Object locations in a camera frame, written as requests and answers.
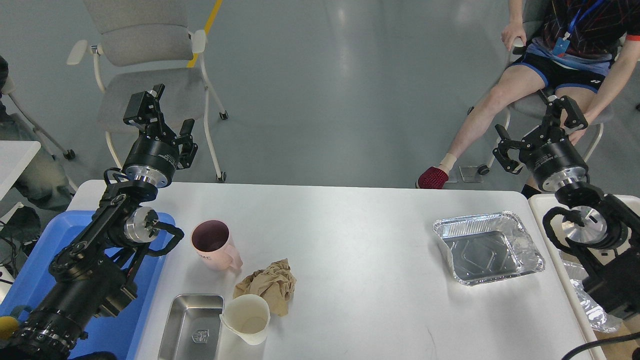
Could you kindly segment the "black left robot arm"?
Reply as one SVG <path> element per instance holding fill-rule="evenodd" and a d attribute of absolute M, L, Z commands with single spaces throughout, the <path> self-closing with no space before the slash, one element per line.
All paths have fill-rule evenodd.
<path fill-rule="evenodd" d="M 144 257 L 167 255 L 185 236 L 144 203 L 171 185 L 198 151 L 194 119 L 179 133 L 160 109 L 165 85 L 132 94 L 123 122 L 139 131 L 121 169 L 103 173 L 106 184 L 91 222 L 48 267 L 55 285 L 1 349 L 3 360 L 66 360 L 88 337 L 93 317 L 116 317 L 137 298 L 135 276 Z"/>

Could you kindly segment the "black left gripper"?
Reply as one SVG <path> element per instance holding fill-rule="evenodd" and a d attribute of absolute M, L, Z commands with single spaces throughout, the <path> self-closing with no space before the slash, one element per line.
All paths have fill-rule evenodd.
<path fill-rule="evenodd" d="M 138 137 L 122 168 L 129 180 L 147 182 L 160 189 L 172 184 L 178 170 L 189 169 L 199 150 L 192 131 L 195 119 L 182 123 L 179 134 L 169 128 L 160 109 L 164 84 L 130 96 L 123 123 L 138 129 Z"/>

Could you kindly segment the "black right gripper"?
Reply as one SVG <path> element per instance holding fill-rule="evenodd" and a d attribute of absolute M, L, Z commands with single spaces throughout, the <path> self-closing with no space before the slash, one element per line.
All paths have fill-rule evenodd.
<path fill-rule="evenodd" d="M 529 134 L 514 140 L 504 125 L 496 124 L 499 139 L 493 156 L 507 173 L 517 175 L 526 168 L 541 191 L 554 193 L 572 183 L 586 183 L 588 166 L 573 145 L 588 126 L 573 98 L 552 95 L 547 98 L 547 136 Z"/>

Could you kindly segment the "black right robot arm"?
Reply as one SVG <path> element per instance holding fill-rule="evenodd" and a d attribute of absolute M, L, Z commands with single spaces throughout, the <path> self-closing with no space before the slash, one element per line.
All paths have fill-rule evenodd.
<path fill-rule="evenodd" d="M 591 298 L 626 321 L 640 312 L 639 216 L 614 194 L 590 184 L 588 165 L 566 133 L 587 127 L 575 100 L 553 96 L 540 125 L 521 140 L 496 125 L 493 155 L 508 173 L 526 167 L 541 191 L 554 194 L 559 206 L 542 219 L 546 236 L 579 260 L 587 272 L 583 289 Z"/>

